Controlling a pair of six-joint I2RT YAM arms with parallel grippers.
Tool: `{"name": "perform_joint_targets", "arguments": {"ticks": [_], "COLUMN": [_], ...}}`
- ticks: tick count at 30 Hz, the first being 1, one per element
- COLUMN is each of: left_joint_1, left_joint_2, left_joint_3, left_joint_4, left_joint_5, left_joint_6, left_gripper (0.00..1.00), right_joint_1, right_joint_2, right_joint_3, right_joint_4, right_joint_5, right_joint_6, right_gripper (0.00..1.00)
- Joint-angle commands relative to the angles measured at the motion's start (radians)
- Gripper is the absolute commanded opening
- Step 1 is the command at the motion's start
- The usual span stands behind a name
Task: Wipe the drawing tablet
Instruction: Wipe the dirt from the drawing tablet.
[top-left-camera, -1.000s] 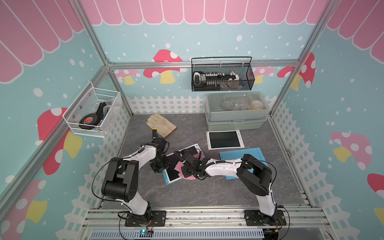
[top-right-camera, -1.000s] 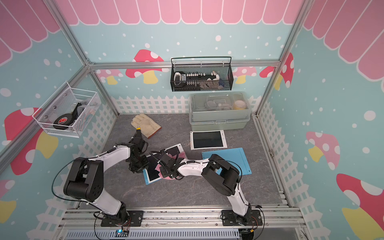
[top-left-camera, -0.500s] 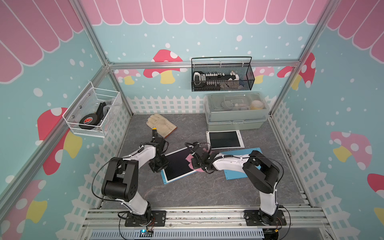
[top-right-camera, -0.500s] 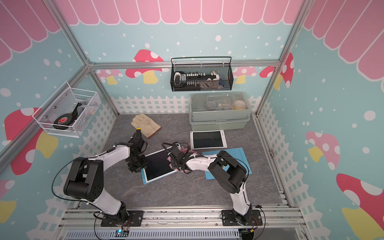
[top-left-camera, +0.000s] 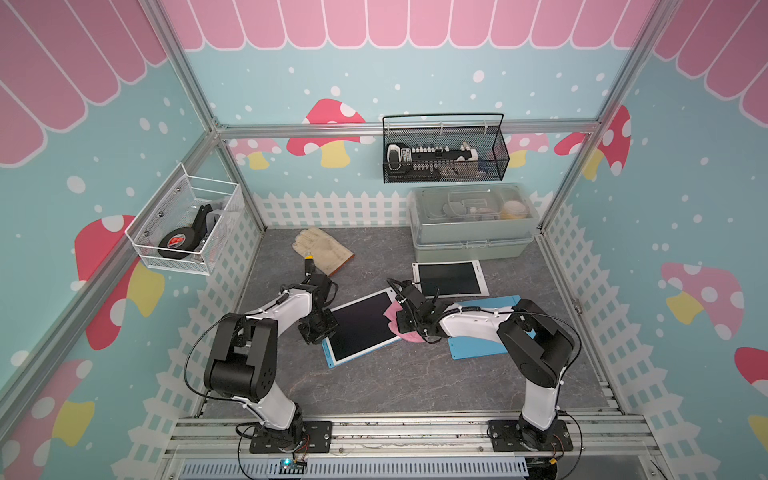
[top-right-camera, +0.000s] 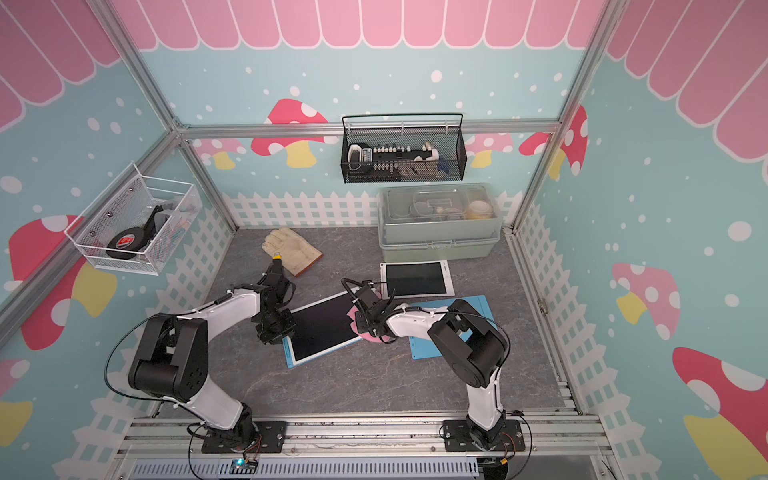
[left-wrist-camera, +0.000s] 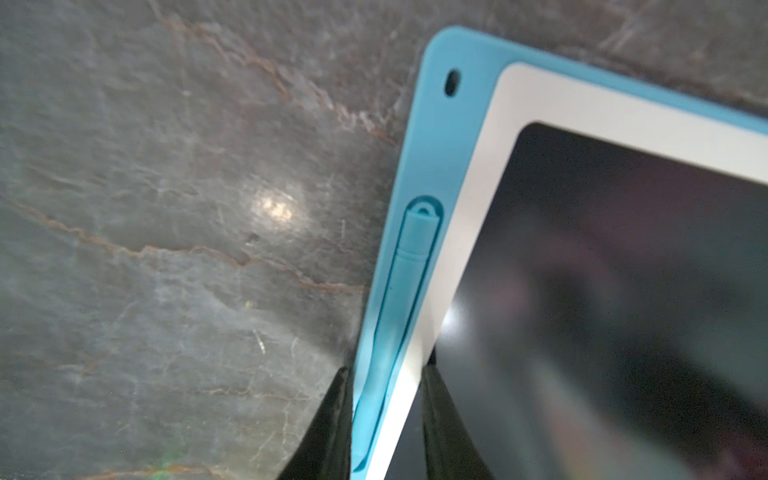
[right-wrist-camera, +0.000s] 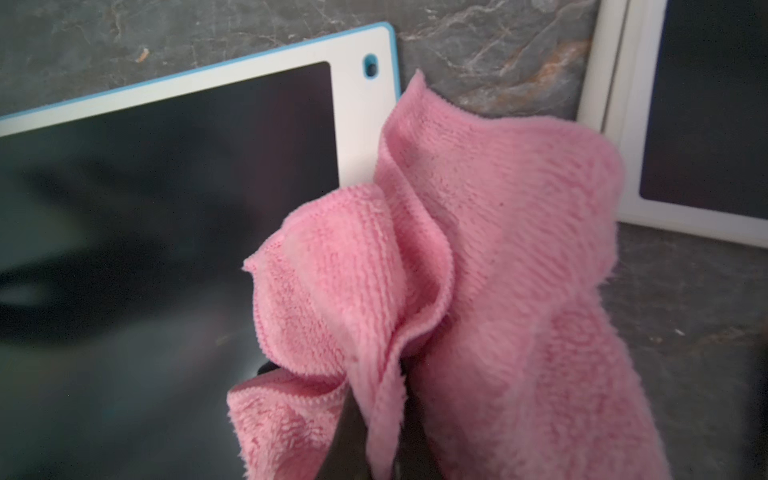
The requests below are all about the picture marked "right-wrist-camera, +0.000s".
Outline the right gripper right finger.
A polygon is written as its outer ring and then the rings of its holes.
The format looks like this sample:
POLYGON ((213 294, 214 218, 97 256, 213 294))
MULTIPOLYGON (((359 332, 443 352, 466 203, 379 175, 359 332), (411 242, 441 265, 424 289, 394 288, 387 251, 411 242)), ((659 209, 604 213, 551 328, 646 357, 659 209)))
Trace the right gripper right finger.
POLYGON ((402 361, 400 367, 405 376, 407 396, 398 449, 392 466, 392 478, 396 480, 443 479, 422 424, 418 399, 410 384, 409 363, 402 361))

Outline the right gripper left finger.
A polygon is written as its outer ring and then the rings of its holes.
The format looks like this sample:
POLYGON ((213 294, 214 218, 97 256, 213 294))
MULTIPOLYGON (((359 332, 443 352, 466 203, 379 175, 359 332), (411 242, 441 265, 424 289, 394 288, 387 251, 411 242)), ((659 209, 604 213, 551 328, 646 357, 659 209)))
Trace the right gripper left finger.
POLYGON ((329 451, 315 480, 371 480, 367 427, 351 388, 347 390, 329 451))

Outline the pink cleaning cloth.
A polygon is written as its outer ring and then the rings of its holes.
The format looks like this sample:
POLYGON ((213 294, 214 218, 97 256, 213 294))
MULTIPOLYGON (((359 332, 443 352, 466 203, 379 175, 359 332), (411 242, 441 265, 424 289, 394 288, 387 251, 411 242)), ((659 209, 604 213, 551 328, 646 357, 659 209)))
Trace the pink cleaning cloth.
POLYGON ((623 164, 595 131, 486 119, 412 78, 370 183, 292 212, 244 263, 274 371, 228 394, 250 479, 310 479, 352 395, 374 478, 413 396, 447 479, 666 479, 600 298, 623 164))

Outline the blue drawing tablet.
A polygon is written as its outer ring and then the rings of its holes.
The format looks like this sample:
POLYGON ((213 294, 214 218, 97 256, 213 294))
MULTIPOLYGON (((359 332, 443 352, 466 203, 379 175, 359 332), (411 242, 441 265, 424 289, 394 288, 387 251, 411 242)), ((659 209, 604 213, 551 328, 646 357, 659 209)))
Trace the blue drawing tablet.
POLYGON ((240 479, 246 257, 371 179, 386 22, 1 120, 1 475, 240 479))

